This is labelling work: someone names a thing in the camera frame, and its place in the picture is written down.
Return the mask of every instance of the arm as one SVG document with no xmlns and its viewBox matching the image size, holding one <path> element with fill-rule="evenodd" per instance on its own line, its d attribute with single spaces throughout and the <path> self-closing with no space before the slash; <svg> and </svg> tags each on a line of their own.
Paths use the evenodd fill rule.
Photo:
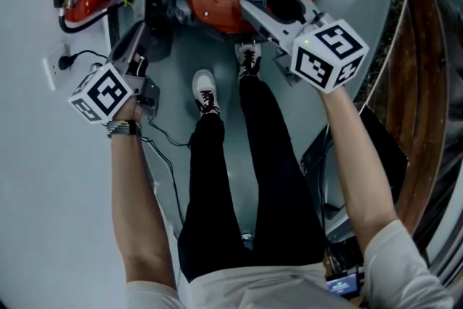
<svg viewBox="0 0 463 309">
<path fill-rule="evenodd" d="M 131 98 L 114 119 L 139 121 L 140 117 L 137 101 Z M 140 138 L 113 135 L 111 158 L 114 234 L 127 282 L 149 281 L 176 289 L 169 242 Z"/>
<path fill-rule="evenodd" d="M 365 253 L 368 243 L 397 219 L 391 189 L 362 120 L 341 87 L 321 94 L 333 136 L 349 220 Z"/>
<path fill-rule="evenodd" d="M 397 220 L 383 165 L 344 88 L 322 95 L 349 220 L 365 257 L 371 308 L 452 308 L 412 238 Z"/>
</svg>

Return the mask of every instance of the power outlet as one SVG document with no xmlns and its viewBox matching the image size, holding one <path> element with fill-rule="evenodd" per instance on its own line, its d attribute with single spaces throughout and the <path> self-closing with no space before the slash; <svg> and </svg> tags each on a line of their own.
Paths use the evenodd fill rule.
<svg viewBox="0 0 463 309">
<path fill-rule="evenodd" d="M 69 56 L 69 48 L 65 44 L 56 46 L 48 56 L 42 59 L 43 68 L 45 69 L 46 79 L 50 89 L 56 90 L 63 86 L 71 77 L 70 69 L 61 71 L 58 66 L 59 59 L 62 56 Z"/>
</svg>

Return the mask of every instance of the electronic device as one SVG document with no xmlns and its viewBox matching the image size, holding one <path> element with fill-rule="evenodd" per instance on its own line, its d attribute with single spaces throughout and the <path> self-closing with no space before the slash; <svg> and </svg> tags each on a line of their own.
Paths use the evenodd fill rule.
<svg viewBox="0 0 463 309">
<path fill-rule="evenodd" d="M 326 285 L 330 293 L 346 299 L 357 297 L 360 293 L 358 273 L 328 277 Z"/>
</svg>

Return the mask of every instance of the hand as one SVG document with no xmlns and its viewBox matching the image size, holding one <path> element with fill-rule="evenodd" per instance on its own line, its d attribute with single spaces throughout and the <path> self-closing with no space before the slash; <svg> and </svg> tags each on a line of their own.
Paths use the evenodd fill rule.
<svg viewBox="0 0 463 309">
<path fill-rule="evenodd" d="M 120 110 L 118 110 L 118 112 L 114 115 L 113 120 L 135 120 L 136 122 L 140 122 L 142 115 L 143 109 L 138 105 L 137 98 L 133 96 L 124 103 Z"/>
</svg>

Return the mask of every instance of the white cube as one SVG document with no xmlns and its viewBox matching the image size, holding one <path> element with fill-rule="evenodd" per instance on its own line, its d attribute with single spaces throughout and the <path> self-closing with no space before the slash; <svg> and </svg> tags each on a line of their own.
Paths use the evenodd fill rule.
<svg viewBox="0 0 463 309">
<path fill-rule="evenodd" d="M 85 76 L 68 101 L 89 123 L 101 124 L 112 120 L 132 93 L 109 63 Z"/>
<path fill-rule="evenodd" d="M 354 78 L 369 50 L 346 21 L 338 20 L 294 39 L 291 71 L 330 93 Z"/>
</svg>

